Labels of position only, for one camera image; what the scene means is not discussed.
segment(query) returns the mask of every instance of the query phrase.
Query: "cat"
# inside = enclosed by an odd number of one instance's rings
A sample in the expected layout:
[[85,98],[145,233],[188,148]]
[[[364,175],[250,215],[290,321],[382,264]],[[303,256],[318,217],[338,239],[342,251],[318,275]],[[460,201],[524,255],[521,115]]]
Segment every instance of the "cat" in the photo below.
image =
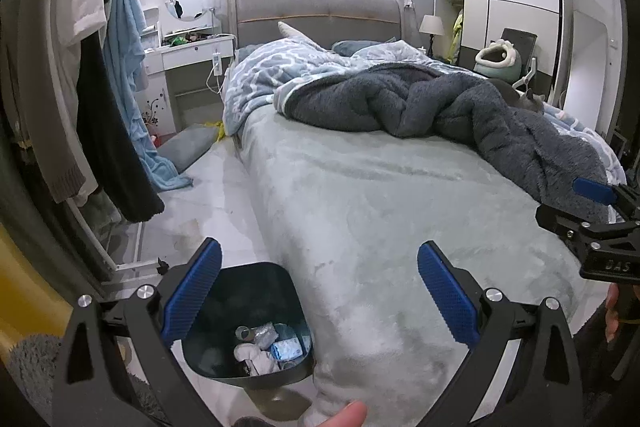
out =
[[533,94],[532,89],[527,89],[527,92],[519,92],[510,84],[506,83],[504,80],[500,80],[499,78],[488,78],[489,82],[494,84],[494,86],[500,91],[504,101],[510,107],[519,107],[520,109],[526,109],[533,112],[544,112],[545,106],[543,102],[545,102],[544,94]]

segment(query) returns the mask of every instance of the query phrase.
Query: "power strip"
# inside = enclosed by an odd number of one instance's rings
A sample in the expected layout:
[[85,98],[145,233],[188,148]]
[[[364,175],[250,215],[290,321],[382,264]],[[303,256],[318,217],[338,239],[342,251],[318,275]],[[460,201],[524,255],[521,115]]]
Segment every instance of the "power strip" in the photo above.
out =
[[220,57],[220,53],[214,52],[212,60],[214,76],[222,76],[222,58]]

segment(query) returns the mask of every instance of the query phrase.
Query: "white shirt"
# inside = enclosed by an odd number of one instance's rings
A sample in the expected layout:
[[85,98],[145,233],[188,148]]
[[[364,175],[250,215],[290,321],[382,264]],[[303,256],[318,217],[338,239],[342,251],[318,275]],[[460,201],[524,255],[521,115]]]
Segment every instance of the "white shirt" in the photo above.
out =
[[56,89],[58,108],[66,123],[65,132],[70,148],[86,179],[74,198],[76,204],[81,206],[98,184],[84,156],[76,132],[78,121],[76,85],[80,73],[80,43],[85,37],[103,30],[107,25],[107,17],[104,0],[51,0],[51,10],[52,54],[58,72],[58,77],[53,79],[54,89]]

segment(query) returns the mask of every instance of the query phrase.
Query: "table lamp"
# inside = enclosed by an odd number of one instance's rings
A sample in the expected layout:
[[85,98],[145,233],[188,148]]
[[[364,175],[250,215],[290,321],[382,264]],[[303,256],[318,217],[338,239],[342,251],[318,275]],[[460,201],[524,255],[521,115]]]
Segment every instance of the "table lamp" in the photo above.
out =
[[218,29],[222,29],[220,20],[216,17],[216,10],[220,8],[221,0],[202,0],[202,8],[211,12],[211,27],[214,34]]
[[428,33],[431,35],[431,41],[429,44],[428,57],[433,58],[433,38],[436,35],[444,35],[444,26],[442,25],[442,19],[435,15],[425,15],[422,18],[422,24],[418,30],[420,33]]

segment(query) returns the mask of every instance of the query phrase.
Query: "human hand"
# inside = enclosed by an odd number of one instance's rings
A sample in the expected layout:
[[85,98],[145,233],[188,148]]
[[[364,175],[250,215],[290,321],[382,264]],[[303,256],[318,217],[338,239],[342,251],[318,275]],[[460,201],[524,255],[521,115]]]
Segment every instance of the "human hand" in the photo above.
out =
[[362,427],[366,419],[367,406],[362,402],[353,402],[319,427]]
[[[636,297],[640,299],[640,286],[634,286],[634,293]],[[616,304],[618,303],[618,297],[620,296],[620,289],[618,285],[612,283],[607,291],[607,300],[605,301],[605,308],[607,309],[607,316],[605,318],[607,327],[605,329],[605,337],[607,343],[610,343],[615,337],[616,333],[620,329],[620,320],[618,319],[618,312],[615,311]]]

